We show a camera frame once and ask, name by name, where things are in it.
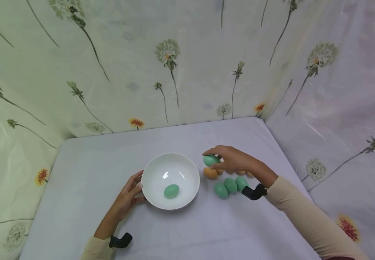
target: egg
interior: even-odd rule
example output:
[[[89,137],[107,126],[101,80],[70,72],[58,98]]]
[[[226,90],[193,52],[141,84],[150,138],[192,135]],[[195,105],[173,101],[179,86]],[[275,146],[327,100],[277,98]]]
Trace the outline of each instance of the egg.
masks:
[[[236,194],[238,191],[238,186],[237,183],[231,179],[231,178],[226,178],[224,181],[224,185],[226,189],[228,190],[229,193],[231,194]]]
[[[203,169],[203,174],[209,179],[209,180],[216,180],[218,178],[218,172],[216,170],[212,170],[209,167],[205,167]]]
[[[248,186],[248,181],[242,176],[237,177],[235,182],[237,183],[239,192],[242,192],[242,189],[245,188],[245,186]]]
[[[179,186],[177,184],[170,184],[164,189],[164,197],[173,199],[179,194]]]
[[[210,154],[203,157],[203,162],[207,167],[211,167],[214,164],[220,163],[221,160],[217,156]]]
[[[222,183],[215,184],[214,191],[216,195],[218,195],[218,197],[220,197],[221,199],[226,199],[229,197],[228,190]]]

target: person's right hand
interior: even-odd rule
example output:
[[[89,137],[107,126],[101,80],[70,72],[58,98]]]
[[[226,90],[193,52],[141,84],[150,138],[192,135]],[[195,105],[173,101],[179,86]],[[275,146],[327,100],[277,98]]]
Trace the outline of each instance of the person's right hand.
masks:
[[[255,164],[255,162],[259,162],[256,158],[234,147],[226,147],[223,145],[217,145],[215,148],[202,153],[204,156],[209,154],[218,155],[219,158],[224,159],[223,162],[214,164],[210,168],[225,170],[227,172],[239,172],[242,170],[250,172],[252,165]]]

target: wrist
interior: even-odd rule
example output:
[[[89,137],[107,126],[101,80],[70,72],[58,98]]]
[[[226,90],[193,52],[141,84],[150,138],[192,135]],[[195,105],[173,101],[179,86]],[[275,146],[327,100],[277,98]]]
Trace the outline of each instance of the wrist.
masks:
[[[264,162],[257,159],[250,165],[250,170],[248,170],[248,172],[250,172],[267,189],[270,188],[279,177]]]
[[[262,161],[259,161],[258,159],[251,157],[250,160],[248,160],[247,166],[246,166],[246,171],[251,172],[251,174],[254,175],[253,172],[258,172],[259,169],[262,168],[262,164],[264,164]]]

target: white tablecloth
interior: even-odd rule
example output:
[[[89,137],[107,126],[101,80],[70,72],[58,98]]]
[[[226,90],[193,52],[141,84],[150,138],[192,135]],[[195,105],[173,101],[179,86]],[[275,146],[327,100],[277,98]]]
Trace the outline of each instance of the white tablecloth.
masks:
[[[20,260],[78,259],[132,174],[168,152],[188,156],[202,172],[201,153],[218,144],[260,159],[309,196],[264,122],[255,117],[69,139],[59,149]],[[258,184],[248,180],[253,188]],[[202,176],[196,198],[178,211],[148,203],[135,208],[116,232],[118,237],[129,232],[133,241],[117,250],[116,259],[319,259],[267,200],[241,194],[221,200],[214,194],[215,183]]]

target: orange flower print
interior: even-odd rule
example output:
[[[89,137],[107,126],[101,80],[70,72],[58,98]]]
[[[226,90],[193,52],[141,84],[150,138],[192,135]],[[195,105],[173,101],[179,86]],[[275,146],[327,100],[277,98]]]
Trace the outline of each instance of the orange flower print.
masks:
[[[336,220],[336,224],[354,241],[355,243],[360,241],[360,233],[357,226],[349,216],[340,214]]]
[[[49,177],[48,170],[43,168],[37,173],[36,178],[34,179],[34,183],[36,184],[36,186],[42,186],[43,183],[45,182],[47,183],[48,177]]]
[[[261,110],[263,110],[264,106],[265,106],[264,103],[260,103],[256,105],[256,107],[254,108],[254,111],[256,112],[255,117],[258,117],[258,114],[261,112]]]
[[[137,118],[130,118],[128,122],[132,127],[135,127],[137,130],[140,130],[140,128],[144,127],[144,123],[141,120],[138,120]]]

